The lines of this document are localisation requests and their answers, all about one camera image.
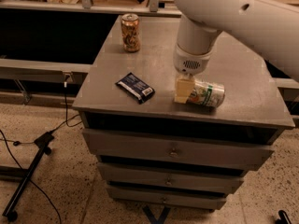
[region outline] black tape mark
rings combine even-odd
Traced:
[[[167,216],[168,216],[168,214],[169,214],[169,212],[170,212],[170,208],[165,207],[165,208],[163,209],[163,212],[160,214],[160,217],[159,217],[158,220],[157,220],[157,219],[155,218],[155,216],[152,214],[152,212],[150,211],[150,208],[149,208],[148,206],[145,206],[145,207],[143,208],[143,211],[144,211],[144,213],[147,215],[150,224],[164,224],[164,222],[166,221]]]

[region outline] wooden drawer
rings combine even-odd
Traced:
[[[273,150],[270,146],[219,140],[180,139],[151,133],[85,129],[91,153],[141,160],[171,161],[241,170],[258,170]]]
[[[199,195],[175,193],[172,191],[159,191],[156,189],[136,189],[129,187],[115,187],[107,185],[110,198],[124,199],[147,203],[160,203],[163,205],[178,205],[204,209],[221,209],[225,198],[208,198]]]
[[[98,163],[106,181],[145,184],[170,189],[195,189],[218,193],[234,193],[243,183],[240,177],[208,175],[178,170]]]

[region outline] gray countertop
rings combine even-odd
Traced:
[[[124,51],[118,19],[84,81],[73,108],[119,115],[201,120],[262,127],[294,127],[263,59],[222,33],[207,69],[197,78],[225,86],[218,108],[174,102],[173,50],[179,19],[140,17],[141,49]],[[156,90],[143,105],[115,82],[132,72]]]

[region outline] speckled floor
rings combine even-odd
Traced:
[[[42,133],[64,121],[63,98],[34,97],[22,105],[20,95],[0,93],[0,129],[7,139],[33,142]],[[75,115],[69,111],[69,117]],[[44,156],[32,180],[50,197],[64,224],[272,224],[278,210],[285,210],[292,224],[299,223],[299,130],[284,132],[274,144],[276,152],[258,172],[249,172],[245,183],[219,211],[171,207],[163,222],[149,221],[143,208],[149,207],[158,220],[164,207],[148,203],[114,201],[105,191],[97,172],[96,158],[89,153],[81,135],[82,124],[63,126],[54,133],[52,153]],[[37,147],[9,143],[11,152],[27,167]],[[0,165],[16,166],[0,141]],[[4,211],[17,183],[0,181],[0,210]],[[58,216],[44,195],[31,183],[15,210],[14,223],[59,223]],[[0,217],[1,224],[7,224]]]

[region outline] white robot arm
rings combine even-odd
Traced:
[[[181,73],[206,68],[224,31],[299,81],[299,9],[272,0],[174,0],[182,12],[175,52]]]

